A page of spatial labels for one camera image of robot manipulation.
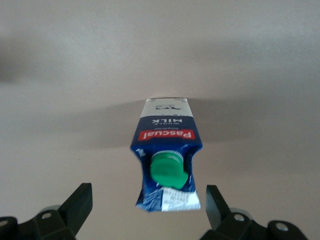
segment bottle cap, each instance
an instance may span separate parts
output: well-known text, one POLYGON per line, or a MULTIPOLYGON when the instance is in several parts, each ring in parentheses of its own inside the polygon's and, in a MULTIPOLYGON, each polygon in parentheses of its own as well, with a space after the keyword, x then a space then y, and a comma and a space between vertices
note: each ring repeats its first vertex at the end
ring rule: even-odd
POLYGON ((163 187, 181 189, 188 179, 184 158, 178 151, 158 151, 151 158, 152 179, 163 187))

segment milk carton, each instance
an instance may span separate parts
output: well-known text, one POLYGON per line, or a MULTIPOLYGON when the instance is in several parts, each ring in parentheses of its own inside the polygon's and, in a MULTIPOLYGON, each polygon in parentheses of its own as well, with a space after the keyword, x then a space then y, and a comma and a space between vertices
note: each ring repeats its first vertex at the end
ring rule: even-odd
POLYGON ((200 209, 192 159, 202 146, 186 98, 148 99, 131 144, 143 173, 137 207, 148 212, 200 209))

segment white carton top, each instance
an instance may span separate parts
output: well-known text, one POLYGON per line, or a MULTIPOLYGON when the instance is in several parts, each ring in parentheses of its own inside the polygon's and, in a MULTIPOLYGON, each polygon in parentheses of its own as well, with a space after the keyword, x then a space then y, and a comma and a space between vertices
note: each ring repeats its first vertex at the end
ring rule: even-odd
POLYGON ((140 118, 148 116, 193 117, 186 98, 150 98, 146 100, 140 118))

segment pascual logo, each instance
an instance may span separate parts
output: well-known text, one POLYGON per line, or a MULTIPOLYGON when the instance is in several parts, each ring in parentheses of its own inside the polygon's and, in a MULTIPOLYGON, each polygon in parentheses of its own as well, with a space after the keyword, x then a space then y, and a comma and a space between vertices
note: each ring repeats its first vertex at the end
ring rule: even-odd
POLYGON ((193 130, 146 130, 141 131, 138 137, 139 141, 149 140, 152 138, 182 138, 182 139, 196 139, 193 130))

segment barcode label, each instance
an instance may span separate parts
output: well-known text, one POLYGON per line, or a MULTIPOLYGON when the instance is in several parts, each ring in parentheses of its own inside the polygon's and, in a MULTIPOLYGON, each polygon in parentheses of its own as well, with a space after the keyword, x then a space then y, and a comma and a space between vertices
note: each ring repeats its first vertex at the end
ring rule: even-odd
POLYGON ((170 187, 163 187, 162 205, 163 212, 186 211, 200 209, 200 200, 197 193, 179 191, 170 187))

